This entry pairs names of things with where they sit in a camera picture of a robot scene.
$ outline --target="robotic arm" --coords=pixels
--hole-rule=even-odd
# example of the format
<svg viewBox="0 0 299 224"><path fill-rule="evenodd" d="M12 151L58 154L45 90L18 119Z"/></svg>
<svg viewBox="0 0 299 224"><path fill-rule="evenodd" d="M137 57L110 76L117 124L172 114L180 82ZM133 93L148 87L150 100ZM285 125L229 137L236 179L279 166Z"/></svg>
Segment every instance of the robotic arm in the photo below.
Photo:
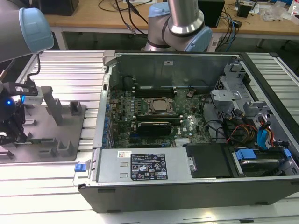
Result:
<svg viewBox="0 0 299 224"><path fill-rule="evenodd" d="M197 0L168 0L149 10L146 51L204 51L212 39Z"/></svg>
<svg viewBox="0 0 299 224"><path fill-rule="evenodd" d="M19 0L0 0L0 62L39 53L54 45L42 12Z"/></svg>
<svg viewBox="0 0 299 224"><path fill-rule="evenodd" d="M38 54L54 45L52 32L42 12L36 8L20 8L22 6L19 0L0 0L0 62ZM0 81L0 145L27 140L23 132L23 102L12 99L17 95L38 95L30 76L23 84L3 84Z"/></svg>

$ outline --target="blue release tab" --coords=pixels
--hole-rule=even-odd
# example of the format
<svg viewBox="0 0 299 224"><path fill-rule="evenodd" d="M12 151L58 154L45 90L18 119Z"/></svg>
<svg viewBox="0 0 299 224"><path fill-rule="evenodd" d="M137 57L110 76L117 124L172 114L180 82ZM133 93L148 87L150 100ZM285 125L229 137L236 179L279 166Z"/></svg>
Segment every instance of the blue release tab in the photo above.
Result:
<svg viewBox="0 0 299 224"><path fill-rule="evenodd" d="M75 165L75 172L85 172L85 171L86 171L86 164Z"/></svg>
<svg viewBox="0 0 299 224"><path fill-rule="evenodd" d="M253 149L239 149L239 151L237 151L235 154L238 160L256 159L256 154L254 153Z"/></svg>
<svg viewBox="0 0 299 224"><path fill-rule="evenodd" d="M292 156L290 150L287 149L287 148L284 149L284 153L285 153L285 155L286 155L287 158L290 158Z"/></svg>

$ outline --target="cpu socket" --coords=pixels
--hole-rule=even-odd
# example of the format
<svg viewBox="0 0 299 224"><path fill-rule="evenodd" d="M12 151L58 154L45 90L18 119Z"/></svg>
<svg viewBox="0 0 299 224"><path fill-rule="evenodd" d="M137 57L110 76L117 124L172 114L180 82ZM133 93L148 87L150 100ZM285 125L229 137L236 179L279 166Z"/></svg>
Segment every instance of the cpu socket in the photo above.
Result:
<svg viewBox="0 0 299 224"><path fill-rule="evenodd" d="M148 115L150 114L175 114L173 111L173 100L170 98L146 99L148 104Z"/></svg>

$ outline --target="gray fixture plate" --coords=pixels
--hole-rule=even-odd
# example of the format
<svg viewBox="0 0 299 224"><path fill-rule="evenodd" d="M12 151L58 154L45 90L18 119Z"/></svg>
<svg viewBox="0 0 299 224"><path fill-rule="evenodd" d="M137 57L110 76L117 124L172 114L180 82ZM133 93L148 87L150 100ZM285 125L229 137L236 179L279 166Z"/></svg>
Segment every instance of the gray fixture plate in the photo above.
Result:
<svg viewBox="0 0 299 224"><path fill-rule="evenodd" d="M28 141L32 139L47 139L50 141L56 138L56 143L51 144L50 142L46 142L43 144L10 144L2 146L0 147L0 153L9 150L14 154L14 156L11 159L8 157L0 158L0 164L21 162L57 162L72 161L76 159L86 106L82 105L81 115L72 116L68 105L63 105L63 122L61 126L56 125L53 117L48 114L46 107L47 106L38 105L34 108L26 109L26 121L28 119L34 119L36 124L34 126L24 124L24 132L26 135L28 135L28 133L32 134L29 136ZM59 150L57 151L57 144L60 141L64 147L67 147L69 141L71 141L72 150L64 153L59 152ZM51 149L55 156L51 156L50 153L47 152Z"/></svg>

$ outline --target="motherboard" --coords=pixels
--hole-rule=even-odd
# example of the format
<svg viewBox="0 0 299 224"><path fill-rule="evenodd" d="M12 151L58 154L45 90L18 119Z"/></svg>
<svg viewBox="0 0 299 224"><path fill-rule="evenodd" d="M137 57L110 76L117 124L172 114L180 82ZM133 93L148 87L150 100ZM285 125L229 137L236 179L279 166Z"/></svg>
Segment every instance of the motherboard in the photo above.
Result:
<svg viewBox="0 0 299 224"><path fill-rule="evenodd" d="M188 143L211 142L200 112L202 103L203 95L189 88L112 89L114 148L182 147Z"/></svg>

